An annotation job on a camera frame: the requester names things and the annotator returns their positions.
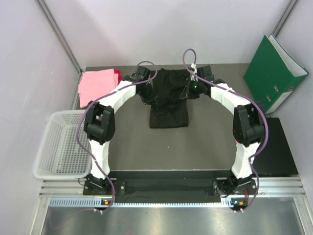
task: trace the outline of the gray table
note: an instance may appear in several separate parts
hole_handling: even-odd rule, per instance
[[[211,65],[216,79],[220,78],[235,91],[252,97],[243,80],[247,67],[248,64]],[[87,70],[107,68],[89,67]],[[135,66],[116,68],[122,75],[132,74],[135,70]],[[183,69],[183,65],[158,66],[160,68]],[[189,127],[150,129],[150,106],[143,105],[139,96],[128,100],[115,115],[116,132],[109,149],[110,168],[230,169],[236,152],[231,113],[204,95],[197,100],[188,100],[187,107]]]

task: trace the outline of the white cable tie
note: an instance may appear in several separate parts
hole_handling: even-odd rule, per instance
[[[190,66],[190,68],[193,69],[194,74],[198,74],[197,65],[196,65],[196,64],[192,63],[191,66]],[[198,82],[198,78],[195,77],[194,75],[191,75],[190,80],[191,80],[191,81],[197,81],[197,82]]]

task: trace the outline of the pink towel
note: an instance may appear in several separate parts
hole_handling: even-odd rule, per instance
[[[117,85],[118,74],[114,69],[83,73],[78,86],[80,107],[84,108],[90,101],[110,93]]]

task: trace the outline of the folded cloth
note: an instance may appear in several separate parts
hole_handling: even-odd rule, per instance
[[[83,73],[78,86],[80,107],[84,108],[90,101],[114,90],[118,85],[118,76],[114,73],[114,69]]]
[[[189,125],[187,101],[181,99],[189,78],[187,70],[160,69],[153,80],[157,99],[151,102],[150,128],[176,128]]]

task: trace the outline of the metal corner post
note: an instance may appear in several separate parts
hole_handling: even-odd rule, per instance
[[[285,25],[285,23],[287,22],[290,14],[292,13],[292,11],[294,10],[296,4],[299,2],[299,0],[291,0],[283,14],[283,16],[281,17],[281,19],[279,20],[277,26],[275,27],[274,31],[272,32],[272,34],[275,36],[275,38],[277,38],[278,34],[280,33],[280,31],[282,30],[283,26]]]
[[[57,36],[60,44],[62,45],[62,47],[63,47],[64,51],[66,52],[66,54],[68,55],[69,59],[71,60],[73,66],[78,71],[78,73],[81,74],[82,69],[80,68],[73,52],[71,51],[63,33],[61,32],[59,26],[57,25],[56,21],[54,20],[47,4],[45,3],[45,0],[35,0],[35,2],[38,4],[38,6],[42,10],[43,14],[45,15],[48,23],[52,27],[52,30],[54,31],[55,35]]]

